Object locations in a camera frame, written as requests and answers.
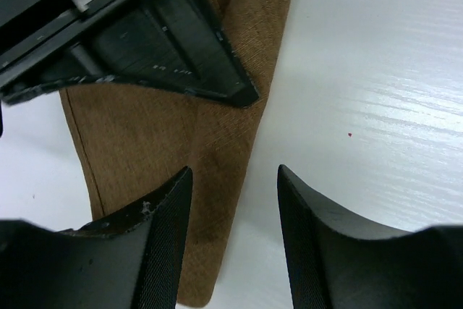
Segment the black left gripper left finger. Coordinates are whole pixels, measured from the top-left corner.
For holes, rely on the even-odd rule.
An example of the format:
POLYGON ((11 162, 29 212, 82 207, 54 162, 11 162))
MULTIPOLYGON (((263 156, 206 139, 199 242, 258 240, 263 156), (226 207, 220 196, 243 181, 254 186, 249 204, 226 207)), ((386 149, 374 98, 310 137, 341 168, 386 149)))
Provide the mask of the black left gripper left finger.
POLYGON ((3 308, 174 308, 192 170, 80 229, 1 222, 3 308))

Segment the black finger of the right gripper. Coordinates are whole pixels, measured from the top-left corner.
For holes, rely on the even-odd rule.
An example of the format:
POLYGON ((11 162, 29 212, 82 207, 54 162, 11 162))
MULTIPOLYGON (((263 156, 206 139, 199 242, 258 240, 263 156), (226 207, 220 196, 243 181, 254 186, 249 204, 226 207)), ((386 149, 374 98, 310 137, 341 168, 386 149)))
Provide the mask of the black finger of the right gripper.
POLYGON ((128 84, 246 107, 258 91, 208 0, 140 0, 100 25, 71 12, 40 30, 1 29, 1 100, 128 84))

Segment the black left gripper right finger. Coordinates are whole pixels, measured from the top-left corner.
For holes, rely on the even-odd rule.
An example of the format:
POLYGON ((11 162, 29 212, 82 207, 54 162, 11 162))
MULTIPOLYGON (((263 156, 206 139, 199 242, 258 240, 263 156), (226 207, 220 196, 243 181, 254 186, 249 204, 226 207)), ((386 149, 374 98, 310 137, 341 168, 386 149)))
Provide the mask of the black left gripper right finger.
POLYGON ((281 231, 295 308, 460 308, 462 227, 388 227, 280 166, 281 231))

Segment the brown cloth napkin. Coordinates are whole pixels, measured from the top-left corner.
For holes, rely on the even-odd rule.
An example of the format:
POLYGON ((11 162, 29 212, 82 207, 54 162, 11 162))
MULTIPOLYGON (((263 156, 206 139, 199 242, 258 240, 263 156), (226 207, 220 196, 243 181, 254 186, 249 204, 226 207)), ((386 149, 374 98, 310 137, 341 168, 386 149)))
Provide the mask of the brown cloth napkin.
POLYGON ((260 99, 235 109, 160 90, 86 85, 60 92, 100 219, 156 189, 182 167, 193 194, 177 300, 206 306, 221 268, 290 0, 210 0, 260 99))

